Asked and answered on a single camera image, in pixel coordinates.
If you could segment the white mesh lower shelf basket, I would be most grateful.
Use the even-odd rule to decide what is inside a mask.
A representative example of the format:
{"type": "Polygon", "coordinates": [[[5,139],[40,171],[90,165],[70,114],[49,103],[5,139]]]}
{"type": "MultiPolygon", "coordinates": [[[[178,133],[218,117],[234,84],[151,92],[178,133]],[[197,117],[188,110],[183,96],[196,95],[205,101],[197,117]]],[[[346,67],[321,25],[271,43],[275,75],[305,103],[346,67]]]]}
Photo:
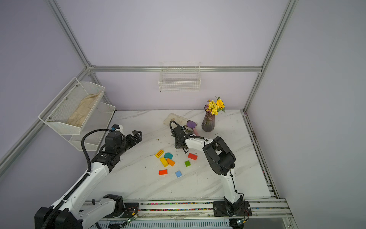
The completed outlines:
{"type": "MultiPolygon", "coordinates": [[[[115,107],[100,102],[91,114],[91,117],[85,124],[81,134],[72,135],[68,142],[77,150],[82,151],[81,140],[88,133],[96,129],[106,129],[110,125],[110,121],[114,115],[115,107]]],[[[100,143],[103,141],[105,132],[97,132],[88,136],[85,140],[85,148],[87,151],[97,151],[100,143]]]]}

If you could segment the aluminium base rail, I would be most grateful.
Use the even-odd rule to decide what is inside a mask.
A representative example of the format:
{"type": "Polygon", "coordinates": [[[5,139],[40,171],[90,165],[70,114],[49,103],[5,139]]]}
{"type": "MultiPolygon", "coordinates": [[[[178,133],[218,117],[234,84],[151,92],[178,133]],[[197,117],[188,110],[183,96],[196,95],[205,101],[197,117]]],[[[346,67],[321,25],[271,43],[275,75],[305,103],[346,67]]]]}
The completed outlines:
{"type": "MultiPolygon", "coordinates": [[[[124,204],[137,203],[138,220],[189,220],[189,219],[243,219],[244,216],[225,216],[214,207],[219,199],[201,200],[124,200],[124,204]]],[[[294,220],[285,199],[250,199],[250,219],[280,218],[294,220]]]]}

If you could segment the teal wood block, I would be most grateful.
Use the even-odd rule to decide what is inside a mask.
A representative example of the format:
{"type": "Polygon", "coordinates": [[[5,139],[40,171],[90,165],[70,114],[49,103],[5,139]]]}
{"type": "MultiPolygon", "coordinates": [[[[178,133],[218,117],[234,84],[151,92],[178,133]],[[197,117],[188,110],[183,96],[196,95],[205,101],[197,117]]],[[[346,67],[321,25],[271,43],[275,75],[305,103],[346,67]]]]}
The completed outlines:
{"type": "Polygon", "coordinates": [[[171,153],[165,153],[164,158],[165,159],[173,159],[173,155],[171,153]]]}

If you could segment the yellow flower bouquet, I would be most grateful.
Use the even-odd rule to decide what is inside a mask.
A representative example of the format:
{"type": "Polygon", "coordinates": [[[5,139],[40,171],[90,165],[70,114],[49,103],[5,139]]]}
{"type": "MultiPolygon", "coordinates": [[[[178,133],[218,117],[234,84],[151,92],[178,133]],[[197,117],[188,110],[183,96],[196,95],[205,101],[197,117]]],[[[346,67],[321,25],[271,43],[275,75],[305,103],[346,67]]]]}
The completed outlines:
{"type": "Polygon", "coordinates": [[[225,112],[226,106],[220,96],[216,97],[215,100],[208,100],[205,105],[205,111],[211,115],[218,115],[219,112],[225,112]]]}

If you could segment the white mesh shelf basket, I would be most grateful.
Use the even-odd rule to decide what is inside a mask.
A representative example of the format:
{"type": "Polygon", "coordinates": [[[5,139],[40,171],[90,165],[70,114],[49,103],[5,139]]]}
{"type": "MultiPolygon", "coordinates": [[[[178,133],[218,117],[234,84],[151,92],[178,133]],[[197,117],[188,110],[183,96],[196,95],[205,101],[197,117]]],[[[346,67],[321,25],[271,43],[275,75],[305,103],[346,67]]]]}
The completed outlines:
{"type": "Polygon", "coordinates": [[[105,87],[92,83],[79,81],[73,78],[56,98],[39,114],[38,118],[59,135],[79,135],[96,106],[105,93],[105,87]],[[82,127],[67,124],[68,119],[77,109],[81,100],[89,94],[101,93],[92,107],[82,127]]]}
{"type": "MultiPolygon", "coordinates": [[[[110,121],[114,115],[115,107],[100,102],[91,114],[91,117],[85,124],[81,134],[72,135],[68,142],[77,150],[82,151],[81,140],[88,133],[96,129],[106,129],[110,125],[110,121]]],[[[87,151],[97,151],[100,143],[103,141],[105,132],[97,132],[88,136],[85,140],[85,148],[87,151]]]]}

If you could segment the yellow wood block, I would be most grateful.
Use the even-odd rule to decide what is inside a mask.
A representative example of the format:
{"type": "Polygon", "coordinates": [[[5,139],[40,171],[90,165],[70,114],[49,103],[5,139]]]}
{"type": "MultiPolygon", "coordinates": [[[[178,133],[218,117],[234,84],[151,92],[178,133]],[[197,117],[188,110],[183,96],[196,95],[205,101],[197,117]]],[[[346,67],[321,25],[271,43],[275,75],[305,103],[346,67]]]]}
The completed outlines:
{"type": "Polygon", "coordinates": [[[165,157],[161,157],[161,158],[160,158],[160,161],[161,161],[161,163],[163,164],[163,166],[164,166],[164,167],[169,166],[169,163],[168,163],[168,161],[165,159],[165,157]]]}

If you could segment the light blue wood block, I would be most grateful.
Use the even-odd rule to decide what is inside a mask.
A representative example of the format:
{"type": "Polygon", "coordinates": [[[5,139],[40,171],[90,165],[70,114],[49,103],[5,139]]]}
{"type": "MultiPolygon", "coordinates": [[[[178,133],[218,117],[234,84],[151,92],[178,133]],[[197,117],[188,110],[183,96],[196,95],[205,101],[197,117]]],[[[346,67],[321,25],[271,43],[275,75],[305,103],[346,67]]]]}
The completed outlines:
{"type": "Polygon", "coordinates": [[[175,174],[176,174],[177,177],[181,177],[182,176],[181,171],[177,171],[175,174]]]}

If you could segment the white mesh upper shelf basket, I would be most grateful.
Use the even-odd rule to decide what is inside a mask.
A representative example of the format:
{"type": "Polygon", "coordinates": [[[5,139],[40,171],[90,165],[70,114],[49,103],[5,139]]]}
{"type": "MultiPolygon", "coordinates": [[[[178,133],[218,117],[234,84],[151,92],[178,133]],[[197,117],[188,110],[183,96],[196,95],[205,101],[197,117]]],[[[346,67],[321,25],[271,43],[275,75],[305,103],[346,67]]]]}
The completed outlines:
{"type": "Polygon", "coordinates": [[[105,87],[92,83],[79,81],[73,78],[56,98],[39,114],[38,118],[59,135],[79,135],[96,106],[105,93],[105,87]],[[77,109],[81,100],[89,94],[101,93],[92,107],[82,127],[67,124],[68,119],[77,109]]]}

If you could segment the beige glove in basket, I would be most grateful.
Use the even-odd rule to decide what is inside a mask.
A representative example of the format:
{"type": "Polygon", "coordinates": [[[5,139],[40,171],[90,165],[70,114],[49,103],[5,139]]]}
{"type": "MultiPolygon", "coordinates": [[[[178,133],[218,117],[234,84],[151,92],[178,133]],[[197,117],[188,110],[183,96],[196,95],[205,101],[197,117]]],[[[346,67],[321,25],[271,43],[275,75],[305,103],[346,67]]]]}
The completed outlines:
{"type": "Polygon", "coordinates": [[[81,100],[77,109],[73,112],[67,121],[67,124],[75,127],[82,127],[92,107],[96,103],[101,93],[89,94],[81,100]]]}

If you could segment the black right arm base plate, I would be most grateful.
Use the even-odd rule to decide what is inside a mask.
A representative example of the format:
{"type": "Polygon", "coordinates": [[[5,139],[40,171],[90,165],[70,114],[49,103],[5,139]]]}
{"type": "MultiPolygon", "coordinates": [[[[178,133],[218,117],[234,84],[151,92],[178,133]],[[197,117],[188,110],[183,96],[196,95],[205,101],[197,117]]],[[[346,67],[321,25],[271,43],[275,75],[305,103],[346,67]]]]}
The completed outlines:
{"type": "Polygon", "coordinates": [[[251,217],[252,210],[248,201],[238,200],[231,204],[227,201],[214,201],[213,212],[215,217],[251,217]]]}

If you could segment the orange wood block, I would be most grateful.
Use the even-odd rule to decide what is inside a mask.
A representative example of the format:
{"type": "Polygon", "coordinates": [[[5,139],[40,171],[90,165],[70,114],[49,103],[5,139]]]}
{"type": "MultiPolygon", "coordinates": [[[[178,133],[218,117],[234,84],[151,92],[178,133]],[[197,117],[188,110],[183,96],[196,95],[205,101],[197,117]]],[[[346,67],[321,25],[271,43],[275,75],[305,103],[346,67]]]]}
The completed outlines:
{"type": "Polygon", "coordinates": [[[173,160],[171,160],[170,158],[167,158],[166,159],[166,161],[168,162],[168,164],[170,165],[170,166],[174,166],[175,165],[175,162],[173,161],[173,160]]]}

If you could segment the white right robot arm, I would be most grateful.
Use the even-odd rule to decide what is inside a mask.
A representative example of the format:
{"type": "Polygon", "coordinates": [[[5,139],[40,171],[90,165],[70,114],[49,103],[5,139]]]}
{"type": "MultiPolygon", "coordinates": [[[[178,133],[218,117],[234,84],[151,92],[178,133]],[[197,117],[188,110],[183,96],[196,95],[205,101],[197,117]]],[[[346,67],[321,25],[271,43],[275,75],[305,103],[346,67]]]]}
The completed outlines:
{"type": "Polygon", "coordinates": [[[245,198],[235,185],[234,167],[236,157],[221,137],[204,138],[187,134],[183,126],[170,128],[174,137],[175,148],[181,148],[185,153],[195,149],[204,153],[210,168],[220,176],[224,188],[224,207],[228,216],[235,216],[245,209],[245,198]]]}

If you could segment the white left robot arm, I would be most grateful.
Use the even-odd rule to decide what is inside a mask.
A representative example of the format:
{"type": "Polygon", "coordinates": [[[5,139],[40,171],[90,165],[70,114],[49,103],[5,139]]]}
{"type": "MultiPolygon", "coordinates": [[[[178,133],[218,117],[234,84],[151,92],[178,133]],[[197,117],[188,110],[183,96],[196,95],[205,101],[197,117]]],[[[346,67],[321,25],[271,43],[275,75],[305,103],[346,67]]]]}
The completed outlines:
{"type": "Polygon", "coordinates": [[[34,216],[36,229],[88,229],[106,216],[113,218],[134,217],[136,211],[128,210],[122,196],[107,194],[95,205],[81,210],[97,185],[120,162],[121,156],[143,140],[143,133],[134,130],[125,135],[120,125],[88,132],[81,140],[87,170],[76,183],[50,207],[41,207],[34,216]],[[97,132],[107,132],[105,144],[94,158],[85,147],[86,138],[97,132]]]}

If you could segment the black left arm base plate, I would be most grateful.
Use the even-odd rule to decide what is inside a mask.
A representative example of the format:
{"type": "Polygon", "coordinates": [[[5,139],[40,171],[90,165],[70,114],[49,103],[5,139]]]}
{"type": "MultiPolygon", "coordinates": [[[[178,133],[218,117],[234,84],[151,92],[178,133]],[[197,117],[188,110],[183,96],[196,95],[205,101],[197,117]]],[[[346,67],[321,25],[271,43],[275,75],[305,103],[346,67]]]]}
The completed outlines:
{"type": "Polygon", "coordinates": [[[138,214],[138,202],[124,202],[116,205],[114,212],[111,214],[113,218],[129,219],[138,214]]]}

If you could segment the red wood block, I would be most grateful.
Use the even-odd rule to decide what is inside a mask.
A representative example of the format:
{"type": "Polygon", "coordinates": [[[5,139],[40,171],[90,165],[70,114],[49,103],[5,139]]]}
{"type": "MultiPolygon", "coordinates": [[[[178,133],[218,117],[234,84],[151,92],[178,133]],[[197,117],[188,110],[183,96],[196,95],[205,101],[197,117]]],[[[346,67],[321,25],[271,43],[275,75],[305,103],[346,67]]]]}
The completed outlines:
{"type": "Polygon", "coordinates": [[[189,153],[188,158],[191,159],[191,160],[197,160],[198,156],[195,155],[195,154],[189,153]]]}

